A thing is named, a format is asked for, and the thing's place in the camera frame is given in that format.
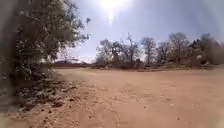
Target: treeline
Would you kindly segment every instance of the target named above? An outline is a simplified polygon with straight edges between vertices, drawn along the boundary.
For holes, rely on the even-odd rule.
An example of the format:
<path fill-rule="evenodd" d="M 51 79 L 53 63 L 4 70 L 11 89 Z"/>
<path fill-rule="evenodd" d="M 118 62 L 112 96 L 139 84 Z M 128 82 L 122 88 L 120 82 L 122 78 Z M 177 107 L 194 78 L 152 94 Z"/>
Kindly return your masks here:
<path fill-rule="evenodd" d="M 201 67 L 224 63 L 224 44 L 210 34 L 203 34 L 193 42 L 180 32 L 169 35 L 164 42 L 156 42 L 151 37 L 134 41 L 129 35 L 126 41 L 102 40 L 97 51 L 95 67 Z"/>
<path fill-rule="evenodd" d="M 49 66 L 54 68 L 86 68 L 86 67 L 92 67 L 92 64 L 88 64 L 86 62 L 72 63 L 70 61 L 63 60 L 63 61 L 57 61 L 55 63 L 49 64 Z"/>

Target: tree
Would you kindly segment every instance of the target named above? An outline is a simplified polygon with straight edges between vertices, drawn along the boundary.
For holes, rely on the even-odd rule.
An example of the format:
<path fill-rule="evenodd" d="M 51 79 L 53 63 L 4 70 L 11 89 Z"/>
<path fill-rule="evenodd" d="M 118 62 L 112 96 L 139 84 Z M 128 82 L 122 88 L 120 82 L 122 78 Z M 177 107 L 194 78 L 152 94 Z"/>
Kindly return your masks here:
<path fill-rule="evenodd" d="M 156 42 L 153 38 L 149 37 L 142 38 L 140 42 L 143 46 L 144 53 L 146 54 L 146 63 L 149 66 L 154 59 Z"/>
<path fill-rule="evenodd" d="M 124 62 L 133 62 L 140 56 L 139 44 L 138 42 L 132 40 L 131 35 L 128 35 L 127 41 L 127 43 L 122 41 L 120 49 Z"/>
<path fill-rule="evenodd" d="M 210 34 L 203 34 L 191 45 L 194 50 L 201 51 L 204 60 L 210 64 L 222 64 L 224 59 L 224 47 L 218 43 Z"/>
<path fill-rule="evenodd" d="M 184 33 L 175 33 L 169 36 L 169 40 L 172 46 L 173 60 L 177 64 L 181 64 L 181 61 L 188 56 L 189 41 Z"/>
<path fill-rule="evenodd" d="M 156 48 L 157 51 L 157 63 L 164 64 L 170 58 L 171 45 L 169 42 L 161 42 Z"/>
<path fill-rule="evenodd" d="M 108 58 L 105 54 L 98 54 L 95 60 L 96 68 L 103 68 L 108 64 Z"/>
<path fill-rule="evenodd" d="M 28 10 L 19 13 L 20 23 L 12 39 L 13 79 L 32 79 L 41 74 L 41 63 L 57 59 L 60 49 L 75 47 L 88 37 L 77 7 L 69 1 L 32 0 Z"/>
<path fill-rule="evenodd" d="M 120 44 L 118 42 L 110 42 L 107 39 L 102 40 L 97 50 L 100 56 L 104 56 L 108 62 L 112 61 L 114 66 L 118 66 L 120 60 Z"/>
<path fill-rule="evenodd" d="M 91 22 L 90 18 L 86 18 L 86 24 L 89 24 L 89 22 Z"/>

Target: sun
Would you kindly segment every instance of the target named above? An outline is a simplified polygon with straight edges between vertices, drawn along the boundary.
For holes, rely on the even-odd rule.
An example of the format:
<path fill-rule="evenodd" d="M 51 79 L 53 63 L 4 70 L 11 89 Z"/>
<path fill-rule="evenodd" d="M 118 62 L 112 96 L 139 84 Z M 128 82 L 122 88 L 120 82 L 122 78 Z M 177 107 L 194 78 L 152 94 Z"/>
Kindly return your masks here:
<path fill-rule="evenodd" d="M 116 13 L 122 10 L 129 0 L 98 0 L 108 21 L 112 24 Z"/>

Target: bare tree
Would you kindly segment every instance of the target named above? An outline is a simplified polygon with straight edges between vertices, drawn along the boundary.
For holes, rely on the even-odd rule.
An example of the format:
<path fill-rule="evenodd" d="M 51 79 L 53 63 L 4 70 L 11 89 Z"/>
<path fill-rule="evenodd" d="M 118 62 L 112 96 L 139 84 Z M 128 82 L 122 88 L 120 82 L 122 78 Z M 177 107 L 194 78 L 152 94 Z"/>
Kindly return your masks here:
<path fill-rule="evenodd" d="M 139 44 L 133 41 L 131 35 L 128 35 L 127 43 L 121 41 L 120 49 L 125 62 L 134 62 L 140 56 Z"/>
<path fill-rule="evenodd" d="M 146 63 L 149 66 L 154 59 L 156 42 L 153 38 L 149 37 L 142 38 L 140 42 L 143 46 L 144 53 L 146 54 Z"/>
<path fill-rule="evenodd" d="M 161 42 L 156 48 L 157 63 L 163 64 L 168 61 L 171 52 L 171 45 L 169 42 Z"/>
<path fill-rule="evenodd" d="M 187 57 L 187 50 L 189 50 L 189 41 L 184 33 L 171 34 L 170 43 L 172 45 L 173 59 L 177 64 Z"/>

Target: sky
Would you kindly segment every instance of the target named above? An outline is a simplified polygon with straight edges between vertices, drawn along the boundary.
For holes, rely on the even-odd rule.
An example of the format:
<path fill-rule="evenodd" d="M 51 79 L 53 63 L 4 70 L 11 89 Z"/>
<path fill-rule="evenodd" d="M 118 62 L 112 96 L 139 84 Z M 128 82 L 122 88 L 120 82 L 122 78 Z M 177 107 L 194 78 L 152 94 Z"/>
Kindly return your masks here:
<path fill-rule="evenodd" d="M 83 33 L 90 39 L 69 56 L 92 62 L 96 48 L 103 39 L 126 39 L 130 33 L 134 40 L 153 37 L 156 42 L 168 40 L 169 34 L 183 32 L 189 40 L 210 33 L 224 41 L 223 0 L 73 0 L 83 21 L 91 22 Z"/>

